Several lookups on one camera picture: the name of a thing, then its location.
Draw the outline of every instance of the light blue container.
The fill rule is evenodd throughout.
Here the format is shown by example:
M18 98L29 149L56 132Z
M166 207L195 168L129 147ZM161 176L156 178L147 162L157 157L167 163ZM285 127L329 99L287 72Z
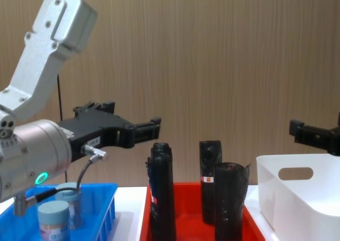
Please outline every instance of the light blue container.
M44 241L70 241L69 204L49 201L38 207L40 238Z
M56 189L61 188L76 188L76 182L69 182L64 184L59 184ZM63 200L69 203L70 210L70 229L77 229L81 226L81 214L80 214L80 193L72 190L66 190L58 192L55 195L56 200Z

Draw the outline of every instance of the white table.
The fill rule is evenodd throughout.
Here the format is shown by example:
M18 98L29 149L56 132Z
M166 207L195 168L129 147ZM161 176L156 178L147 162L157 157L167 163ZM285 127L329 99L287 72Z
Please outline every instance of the white table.
M146 187L119 187L115 194L116 219L108 240L139 241L146 200ZM13 203L13 199L0 204L0 213ZM275 232L260 212L257 185L248 188L245 205L267 241L279 241Z

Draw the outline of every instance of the red plastic tray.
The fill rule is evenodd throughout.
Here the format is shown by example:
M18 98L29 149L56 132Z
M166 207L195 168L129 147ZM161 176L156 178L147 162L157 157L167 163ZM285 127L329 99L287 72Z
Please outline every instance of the red plastic tray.
M214 241L214 227L202 221L200 183L175 183L174 196L176 240ZM150 207L151 192L148 188L140 241L151 240ZM243 240L265 241L246 207L243 209Z

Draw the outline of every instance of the black bottle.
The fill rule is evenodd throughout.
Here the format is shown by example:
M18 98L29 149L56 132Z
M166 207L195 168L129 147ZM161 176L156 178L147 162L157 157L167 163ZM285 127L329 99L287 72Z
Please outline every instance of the black bottle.
M232 162L215 166L215 241L241 241L244 199L250 165Z
M172 151L167 143L155 143L146 162L151 188L151 235L155 241L175 241L175 205Z
M203 222L214 224L214 166L222 162L221 141L200 142L201 200Z

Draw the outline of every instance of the blue plastic basket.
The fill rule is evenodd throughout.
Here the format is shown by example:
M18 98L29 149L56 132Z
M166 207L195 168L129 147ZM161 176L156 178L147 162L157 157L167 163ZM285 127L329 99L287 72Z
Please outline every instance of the blue plastic basket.
M26 192L26 196L44 192L55 187L37 186ZM115 219L114 194L116 184L82 184L81 215L82 227L71 230L71 241L106 241ZM54 196L43 201L55 200ZM38 206L27 209L24 217L14 215L11 205L0 215L0 241L40 240Z

